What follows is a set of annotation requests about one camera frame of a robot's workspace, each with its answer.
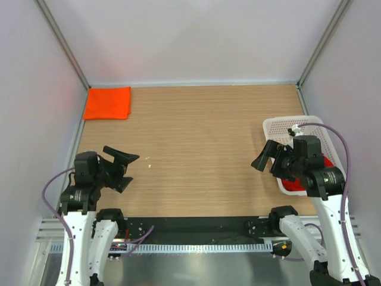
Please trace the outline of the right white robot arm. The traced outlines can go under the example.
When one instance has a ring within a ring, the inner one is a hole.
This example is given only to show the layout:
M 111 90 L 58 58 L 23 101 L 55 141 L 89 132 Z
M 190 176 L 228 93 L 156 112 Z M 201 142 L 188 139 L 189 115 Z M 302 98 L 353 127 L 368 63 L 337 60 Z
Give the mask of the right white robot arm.
M 326 166 L 321 142 L 313 135 L 296 136 L 293 144 L 268 140 L 251 166 L 263 171 L 273 159 L 271 174 L 287 181 L 299 180 L 311 198 L 320 221 L 325 245 L 306 229 L 292 206 L 273 208 L 268 229 L 286 235 L 310 270 L 311 285 L 380 285 L 365 265 L 350 224 L 343 193 L 345 177 L 336 166 Z

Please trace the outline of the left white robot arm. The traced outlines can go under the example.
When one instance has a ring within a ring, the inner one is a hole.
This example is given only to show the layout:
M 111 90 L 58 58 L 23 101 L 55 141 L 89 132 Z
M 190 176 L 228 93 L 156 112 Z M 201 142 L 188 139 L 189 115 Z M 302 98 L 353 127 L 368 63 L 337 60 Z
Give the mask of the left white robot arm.
M 104 188 L 122 193 L 133 180 L 126 175 L 136 154 L 109 146 L 103 148 L 109 161 L 95 151 L 75 156 L 74 183 L 60 196 L 64 233 L 63 254 L 57 285 L 103 285 L 103 271 L 113 240 L 127 232 L 121 209 L 97 210 Z

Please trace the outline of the red t shirt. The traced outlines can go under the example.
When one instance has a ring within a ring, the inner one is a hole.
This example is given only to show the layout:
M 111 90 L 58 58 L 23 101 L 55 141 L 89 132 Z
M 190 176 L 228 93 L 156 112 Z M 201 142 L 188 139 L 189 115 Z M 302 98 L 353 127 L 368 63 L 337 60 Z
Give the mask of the red t shirt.
M 324 166 L 332 167 L 334 164 L 326 156 L 324 156 Z M 282 179 L 281 182 L 284 189 L 289 192 L 305 191 L 305 188 L 300 184 L 299 179 L 295 179 L 294 182 Z

